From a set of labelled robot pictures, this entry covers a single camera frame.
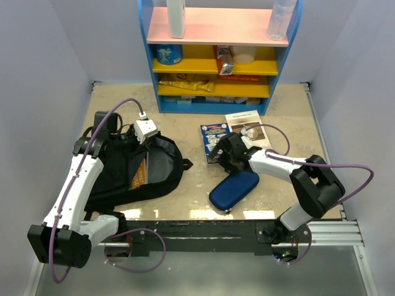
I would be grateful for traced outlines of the black backpack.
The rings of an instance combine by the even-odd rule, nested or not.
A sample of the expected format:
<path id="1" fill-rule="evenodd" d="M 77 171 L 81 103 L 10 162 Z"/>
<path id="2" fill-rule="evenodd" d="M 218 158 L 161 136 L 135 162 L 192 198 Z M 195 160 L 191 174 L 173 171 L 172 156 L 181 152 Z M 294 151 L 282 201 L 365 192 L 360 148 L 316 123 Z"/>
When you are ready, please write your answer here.
<path id="1" fill-rule="evenodd" d="M 193 163 L 183 158 L 175 142 L 160 133 L 140 144 L 133 128 L 112 135 L 115 152 L 95 181 L 84 211 L 107 213 L 117 206 L 152 200 L 171 193 Z"/>

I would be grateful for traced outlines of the blue comic book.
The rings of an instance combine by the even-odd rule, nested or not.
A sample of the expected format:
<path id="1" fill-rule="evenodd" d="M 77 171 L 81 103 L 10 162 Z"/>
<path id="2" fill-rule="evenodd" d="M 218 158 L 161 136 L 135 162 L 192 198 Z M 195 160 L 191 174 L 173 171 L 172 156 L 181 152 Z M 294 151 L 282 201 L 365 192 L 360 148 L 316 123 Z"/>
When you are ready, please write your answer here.
<path id="1" fill-rule="evenodd" d="M 210 153 L 214 150 L 219 140 L 230 132 L 228 125 L 226 123 L 201 125 L 200 131 L 207 163 L 217 163 L 219 156 L 222 154 L 222 150 L 219 149 L 217 154 L 212 158 L 210 158 Z"/>

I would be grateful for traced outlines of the orange treehouse book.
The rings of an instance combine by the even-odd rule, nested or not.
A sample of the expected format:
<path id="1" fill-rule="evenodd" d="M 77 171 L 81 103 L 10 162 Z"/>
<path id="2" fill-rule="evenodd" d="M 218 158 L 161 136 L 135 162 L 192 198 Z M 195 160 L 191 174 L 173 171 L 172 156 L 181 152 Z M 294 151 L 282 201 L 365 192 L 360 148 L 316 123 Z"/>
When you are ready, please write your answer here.
<path id="1" fill-rule="evenodd" d="M 129 190 L 134 190 L 148 183 L 148 157 L 144 156 L 135 175 L 131 179 Z"/>

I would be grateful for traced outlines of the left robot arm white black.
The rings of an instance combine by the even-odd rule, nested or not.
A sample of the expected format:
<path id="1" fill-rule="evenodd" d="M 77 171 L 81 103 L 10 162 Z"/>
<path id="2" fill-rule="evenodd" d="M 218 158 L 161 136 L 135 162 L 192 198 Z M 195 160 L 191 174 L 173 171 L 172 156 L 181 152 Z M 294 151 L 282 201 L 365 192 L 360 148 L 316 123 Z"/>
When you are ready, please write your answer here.
<path id="1" fill-rule="evenodd" d="M 40 225 L 31 225 L 27 237 L 41 263 L 82 268 L 92 249 L 111 238 L 123 241 L 128 234 L 125 215 L 108 209 L 89 224 L 81 225 L 88 197 L 105 163 L 113 163 L 111 156 L 125 152 L 136 140 L 134 136 L 121 134 L 122 118 L 109 115 L 91 147 L 88 133 L 95 132 L 107 112 L 96 112 L 94 125 L 75 142 L 69 173 L 62 190 L 50 212 Z"/>

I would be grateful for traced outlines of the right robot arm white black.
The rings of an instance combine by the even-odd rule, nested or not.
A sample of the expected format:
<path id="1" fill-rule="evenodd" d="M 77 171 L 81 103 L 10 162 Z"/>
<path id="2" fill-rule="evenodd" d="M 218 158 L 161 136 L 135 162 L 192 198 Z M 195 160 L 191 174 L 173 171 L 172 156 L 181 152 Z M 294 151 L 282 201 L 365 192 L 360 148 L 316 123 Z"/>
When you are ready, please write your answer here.
<path id="1" fill-rule="evenodd" d="M 214 157 L 231 175 L 248 171 L 292 184 L 298 203 L 287 209 L 275 226 L 276 238 L 282 242 L 289 242 L 296 236 L 297 228 L 313 218 L 321 218 L 345 195 L 341 181 L 318 155 L 309 158 L 279 155 L 271 149 L 253 146 L 247 136 L 231 132 L 209 152 L 209 158 Z"/>

